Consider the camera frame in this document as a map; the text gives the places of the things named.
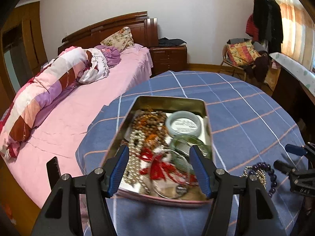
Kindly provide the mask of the green jade bangle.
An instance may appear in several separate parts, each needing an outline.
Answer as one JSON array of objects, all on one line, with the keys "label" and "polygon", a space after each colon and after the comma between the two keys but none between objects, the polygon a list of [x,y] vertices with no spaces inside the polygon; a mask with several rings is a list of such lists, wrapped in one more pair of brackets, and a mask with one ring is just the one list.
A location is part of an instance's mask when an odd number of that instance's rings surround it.
[{"label": "green jade bangle", "polygon": [[187,160],[190,158],[190,148],[198,146],[204,157],[212,159],[212,147],[204,144],[198,137],[190,134],[181,134],[172,138],[169,147]]}]

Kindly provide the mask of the red tassel cord jewelry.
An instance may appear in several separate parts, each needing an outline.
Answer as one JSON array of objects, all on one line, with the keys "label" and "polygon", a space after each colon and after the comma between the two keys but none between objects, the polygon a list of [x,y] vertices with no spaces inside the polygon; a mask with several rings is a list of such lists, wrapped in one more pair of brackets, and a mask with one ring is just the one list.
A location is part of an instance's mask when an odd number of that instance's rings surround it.
[{"label": "red tassel cord jewelry", "polygon": [[146,168],[142,168],[138,172],[140,175],[147,175],[150,180],[171,180],[177,184],[197,185],[195,175],[187,177],[187,172],[178,169],[174,163],[163,161],[164,154],[162,152],[153,153],[149,148],[143,147],[138,157],[149,163]]}]

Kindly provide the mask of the black smartphone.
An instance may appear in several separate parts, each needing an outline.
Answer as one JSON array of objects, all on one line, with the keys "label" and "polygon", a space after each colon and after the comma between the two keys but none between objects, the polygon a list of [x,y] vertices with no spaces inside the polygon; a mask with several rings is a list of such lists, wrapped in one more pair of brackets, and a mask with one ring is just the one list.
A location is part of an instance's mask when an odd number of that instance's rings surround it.
[{"label": "black smartphone", "polygon": [[47,176],[51,190],[54,188],[59,178],[61,177],[58,158],[53,157],[46,163]]}]

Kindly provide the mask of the blue plaid tablecloth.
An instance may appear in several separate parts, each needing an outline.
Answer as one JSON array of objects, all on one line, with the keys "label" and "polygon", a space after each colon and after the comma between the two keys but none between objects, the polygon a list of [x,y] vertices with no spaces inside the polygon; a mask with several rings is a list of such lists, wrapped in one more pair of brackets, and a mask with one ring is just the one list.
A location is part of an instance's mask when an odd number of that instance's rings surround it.
[{"label": "blue plaid tablecloth", "polygon": [[[201,99],[206,103],[215,163],[239,176],[246,166],[282,160],[306,169],[306,158],[286,153],[285,145],[303,145],[296,122],[270,96],[234,77],[196,71],[168,71],[130,89],[97,109],[76,151],[89,173],[105,158],[134,99],[139,95]],[[149,204],[115,196],[107,201],[118,235],[200,235],[210,211],[206,203],[192,209]]]}]

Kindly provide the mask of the desk with floral cover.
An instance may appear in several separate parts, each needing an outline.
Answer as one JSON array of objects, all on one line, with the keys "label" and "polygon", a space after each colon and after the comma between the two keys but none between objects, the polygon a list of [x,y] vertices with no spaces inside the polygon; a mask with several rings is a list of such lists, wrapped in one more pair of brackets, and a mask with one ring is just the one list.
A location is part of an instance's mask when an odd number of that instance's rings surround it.
[{"label": "desk with floral cover", "polygon": [[294,120],[314,115],[314,73],[282,53],[270,57],[280,66],[272,98]]}]

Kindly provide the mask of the pink sheeted bed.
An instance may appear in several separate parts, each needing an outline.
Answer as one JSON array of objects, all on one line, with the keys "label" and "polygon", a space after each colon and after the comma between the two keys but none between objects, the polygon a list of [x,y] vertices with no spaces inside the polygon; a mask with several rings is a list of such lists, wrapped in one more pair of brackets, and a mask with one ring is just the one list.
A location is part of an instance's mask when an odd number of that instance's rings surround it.
[{"label": "pink sheeted bed", "polygon": [[75,152],[88,126],[104,105],[151,76],[149,49],[139,44],[121,53],[121,61],[109,76],[81,85],[63,99],[21,145],[17,159],[7,166],[28,197],[41,208],[51,189],[46,163],[57,157],[62,173],[82,174]]}]

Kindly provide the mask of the orange cream curtains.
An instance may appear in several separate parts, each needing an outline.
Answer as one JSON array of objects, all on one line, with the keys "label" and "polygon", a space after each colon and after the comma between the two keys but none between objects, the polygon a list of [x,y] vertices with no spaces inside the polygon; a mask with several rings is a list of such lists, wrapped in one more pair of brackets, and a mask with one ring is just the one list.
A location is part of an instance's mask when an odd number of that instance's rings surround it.
[{"label": "orange cream curtains", "polygon": [[314,22],[299,0],[275,0],[281,9],[281,52],[308,70],[314,66]]}]

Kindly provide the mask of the pale jade bangle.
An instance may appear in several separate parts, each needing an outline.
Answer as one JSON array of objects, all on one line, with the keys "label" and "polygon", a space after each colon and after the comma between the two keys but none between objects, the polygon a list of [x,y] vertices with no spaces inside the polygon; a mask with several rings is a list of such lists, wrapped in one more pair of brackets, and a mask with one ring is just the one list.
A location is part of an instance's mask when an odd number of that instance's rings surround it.
[{"label": "pale jade bangle", "polygon": [[190,134],[199,137],[202,131],[198,116],[189,111],[176,111],[169,115],[165,126],[171,136]]}]

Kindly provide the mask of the wicker chair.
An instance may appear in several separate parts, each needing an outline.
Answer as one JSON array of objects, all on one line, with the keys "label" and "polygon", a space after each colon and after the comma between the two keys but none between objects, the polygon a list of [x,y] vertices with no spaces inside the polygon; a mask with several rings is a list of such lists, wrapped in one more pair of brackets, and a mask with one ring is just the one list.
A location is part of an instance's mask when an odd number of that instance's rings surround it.
[{"label": "wicker chair", "polygon": [[257,41],[245,38],[228,40],[223,47],[223,64],[244,71],[246,78],[255,78],[257,82],[263,83],[269,70],[269,54]]}]

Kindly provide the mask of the red garment on rack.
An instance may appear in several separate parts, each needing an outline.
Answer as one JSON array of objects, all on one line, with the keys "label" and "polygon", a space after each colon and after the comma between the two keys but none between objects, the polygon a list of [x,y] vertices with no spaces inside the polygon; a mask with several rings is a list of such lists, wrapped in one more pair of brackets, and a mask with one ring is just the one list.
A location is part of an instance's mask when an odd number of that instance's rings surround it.
[{"label": "red garment on rack", "polygon": [[256,27],[253,15],[250,15],[246,24],[246,34],[249,35],[253,41],[260,42],[259,40],[259,29]]}]

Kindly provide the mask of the dark coats on rack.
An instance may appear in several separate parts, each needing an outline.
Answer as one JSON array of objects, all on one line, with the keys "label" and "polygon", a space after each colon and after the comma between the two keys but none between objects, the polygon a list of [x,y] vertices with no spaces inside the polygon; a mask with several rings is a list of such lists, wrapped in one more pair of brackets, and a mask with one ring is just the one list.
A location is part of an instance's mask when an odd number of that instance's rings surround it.
[{"label": "dark coats on rack", "polygon": [[268,52],[281,52],[283,21],[275,0],[254,0],[253,21],[258,29],[259,42],[268,42]]}]

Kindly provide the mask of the pink patchwork quilt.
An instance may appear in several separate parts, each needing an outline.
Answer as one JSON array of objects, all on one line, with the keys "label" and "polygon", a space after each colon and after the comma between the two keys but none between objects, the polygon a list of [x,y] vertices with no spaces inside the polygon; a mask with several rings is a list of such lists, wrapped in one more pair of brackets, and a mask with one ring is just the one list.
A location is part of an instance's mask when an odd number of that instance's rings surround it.
[{"label": "pink patchwork quilt", "polygon": [[75,84],[90,84],[109,75],[101,50],[70,47],[50,61],[36,76],[19,89],[1,120],[1,155],[16,158],[49,107]]}]

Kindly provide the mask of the purple garment on bed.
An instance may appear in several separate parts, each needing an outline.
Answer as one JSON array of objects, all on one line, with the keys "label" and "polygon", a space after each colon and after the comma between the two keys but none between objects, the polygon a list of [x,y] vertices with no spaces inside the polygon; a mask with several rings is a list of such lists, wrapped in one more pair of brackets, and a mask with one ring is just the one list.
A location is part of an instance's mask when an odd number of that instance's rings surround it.
[{"label": "purple garment on bed", "polygon": [[95,49],[99,49],[107,61],[109,68],[115,67],[121,61],[120,52],[113,46],[97,45]]}]

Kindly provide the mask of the wooden wardrobe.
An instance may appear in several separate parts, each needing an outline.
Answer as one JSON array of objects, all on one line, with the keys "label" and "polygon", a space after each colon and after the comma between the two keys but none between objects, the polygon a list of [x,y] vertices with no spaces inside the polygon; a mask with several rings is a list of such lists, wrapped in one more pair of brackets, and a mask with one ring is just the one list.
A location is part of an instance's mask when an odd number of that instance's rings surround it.
[{"label": "wooden wardrobe", "polygon": [[41,23],[40,3],[12,10],[1,27],[1,97],[6,109],[20,87],[39,73],[47,62]]}]

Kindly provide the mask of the dark wooden headboard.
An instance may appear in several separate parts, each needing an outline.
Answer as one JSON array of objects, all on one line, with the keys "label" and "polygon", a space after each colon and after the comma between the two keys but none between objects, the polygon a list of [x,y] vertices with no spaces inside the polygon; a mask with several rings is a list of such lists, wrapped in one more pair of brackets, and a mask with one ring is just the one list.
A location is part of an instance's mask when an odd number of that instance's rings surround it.
[{"label": "dark wooden headboard", "polygon": [[150,18],[146,11],[142,11],[103,20],[64,37],[58,54],[71,46],[95,47],[123,27],[130,28],[135,43],[148,48],[158,46],[158,19]]}]

